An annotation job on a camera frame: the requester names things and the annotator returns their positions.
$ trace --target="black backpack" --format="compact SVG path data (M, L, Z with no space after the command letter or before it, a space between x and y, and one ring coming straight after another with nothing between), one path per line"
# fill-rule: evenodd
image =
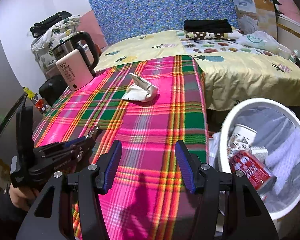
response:
M32 36L34 38L40 37L42 34L45 34L45 32L56 23L60 22L63 19L66 19L68 17L72 16L71 13L68 13L66 11L58 12L53 16L50 16L49 18L45 19L44 21L40 23L35 23L31 28L30 31L32 33Z

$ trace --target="headboard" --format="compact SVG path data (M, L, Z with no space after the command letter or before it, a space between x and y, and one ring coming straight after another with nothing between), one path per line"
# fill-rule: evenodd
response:
M88 0L108 44L183 28L185 19L228 19L238 26L231 0Z

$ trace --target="folded black clothing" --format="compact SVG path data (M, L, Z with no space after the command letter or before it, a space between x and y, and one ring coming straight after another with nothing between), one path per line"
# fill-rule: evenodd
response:
M187 32L231 33L232 28L227 19L223 20L185 20Z

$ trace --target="cardboard box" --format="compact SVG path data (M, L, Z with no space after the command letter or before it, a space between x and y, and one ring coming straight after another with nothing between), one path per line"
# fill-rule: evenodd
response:
M277 22L272 0L233 0L239 28L244 34L263 31L277 39Z

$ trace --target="person's arm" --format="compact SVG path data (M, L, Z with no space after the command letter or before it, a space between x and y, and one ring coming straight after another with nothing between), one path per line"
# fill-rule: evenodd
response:
M16 239L29 210L27 200L35 199L38 194L37 190L12 185L0 192L0 239Z

